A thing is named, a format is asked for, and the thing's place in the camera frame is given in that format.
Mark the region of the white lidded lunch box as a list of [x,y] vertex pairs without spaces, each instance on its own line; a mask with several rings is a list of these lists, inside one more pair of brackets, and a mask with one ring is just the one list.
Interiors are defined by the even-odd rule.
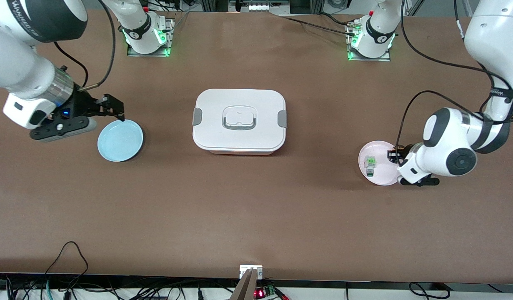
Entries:
[[288,114],[273,90],[208,89],[192,116],[195,144],[215,154],[270,155],[285,142]]

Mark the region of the pale pink plate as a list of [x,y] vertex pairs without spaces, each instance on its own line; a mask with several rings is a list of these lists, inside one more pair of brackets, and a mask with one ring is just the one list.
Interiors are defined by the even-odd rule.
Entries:
[[[398,165],[390,162],[387,158],[387,151],[391,149],[394,149],[392,144],[380,140],[369,142],[361,148],[358,154],[358,166],[362,175],[369,182],[380,186],[390,186],[397,182],[400,175],[397,171]],[[364,167],[365,156],[368,155],[375,156],[377,160],[374,177],[370,178],[365,176]]]

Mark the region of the light blue plate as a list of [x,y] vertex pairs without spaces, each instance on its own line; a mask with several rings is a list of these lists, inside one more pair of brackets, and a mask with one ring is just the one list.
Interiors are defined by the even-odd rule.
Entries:
[[98,136],[98,152],[107,161],[125,162],[138,155],[144,145],[142,127],[131,120],[113,121]]

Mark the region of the circuit board with red display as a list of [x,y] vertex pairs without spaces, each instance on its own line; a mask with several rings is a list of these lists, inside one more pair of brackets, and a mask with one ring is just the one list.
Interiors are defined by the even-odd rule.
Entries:
[[254,299],[262,300],[264,298],[269,298],[271,296],[276,296],[276,290],[274,285],[263,285],[261,287],[255,288],[254,291]]

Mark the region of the aluminium profile bar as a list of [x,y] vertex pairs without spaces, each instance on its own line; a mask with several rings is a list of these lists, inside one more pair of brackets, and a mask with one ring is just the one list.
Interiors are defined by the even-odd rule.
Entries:
[[258,282],[258,268],[248,267],[237,283],[235,290],[228,300],[255,300],[256,283]]

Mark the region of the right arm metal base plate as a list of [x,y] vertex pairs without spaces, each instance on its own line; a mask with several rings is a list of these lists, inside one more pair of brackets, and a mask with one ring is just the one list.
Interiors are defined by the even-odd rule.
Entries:
[[169,57],[171,54],[171,46],[175,31],[175,19],[166,18],[165,16],[156,15],[155,21],[151,25],[151,34],[155,36],[152,40],[151,36],[144,36],[146,42],[157,45],[158,48],[150,53],[139,53],[135,51],[129,40],[129,36],[125,34],[125,41],[127,42],[127,56],[128,57]]

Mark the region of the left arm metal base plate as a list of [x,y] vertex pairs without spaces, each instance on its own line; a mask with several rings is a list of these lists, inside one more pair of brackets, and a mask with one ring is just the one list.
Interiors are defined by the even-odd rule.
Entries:
[[368,22],[355,19],[344,26],[347,38],[348,61],[391,61],[390,48],[395,32],[381,34],[369,29]]

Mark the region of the white table edge bracket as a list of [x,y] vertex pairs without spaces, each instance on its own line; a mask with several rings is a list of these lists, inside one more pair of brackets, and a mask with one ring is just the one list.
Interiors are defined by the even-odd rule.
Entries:
[[263,267],[261,265],[240,265],[239,279],[241,279],[246,271],[256,269],[258,271],[258,280],[263,279]]

